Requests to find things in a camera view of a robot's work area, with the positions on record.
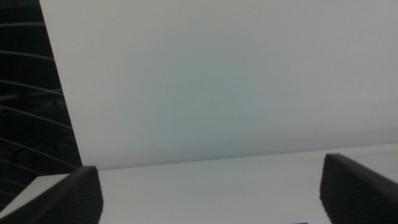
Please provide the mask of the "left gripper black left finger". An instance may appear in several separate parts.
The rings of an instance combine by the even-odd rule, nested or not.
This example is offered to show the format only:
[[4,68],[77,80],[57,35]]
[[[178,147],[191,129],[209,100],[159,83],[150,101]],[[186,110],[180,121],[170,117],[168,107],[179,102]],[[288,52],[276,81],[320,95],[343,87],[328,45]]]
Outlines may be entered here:
[[83,166],[26,204],[1,224],[98,224],[103,194],[95,166]]

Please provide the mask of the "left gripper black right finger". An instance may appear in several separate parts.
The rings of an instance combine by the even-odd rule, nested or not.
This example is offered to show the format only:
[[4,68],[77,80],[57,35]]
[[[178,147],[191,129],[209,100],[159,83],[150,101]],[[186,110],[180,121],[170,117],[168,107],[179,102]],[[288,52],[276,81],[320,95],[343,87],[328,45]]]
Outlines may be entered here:
[[397,182],[341,154],[326,154],[320,200],[336,224],[397,224]]

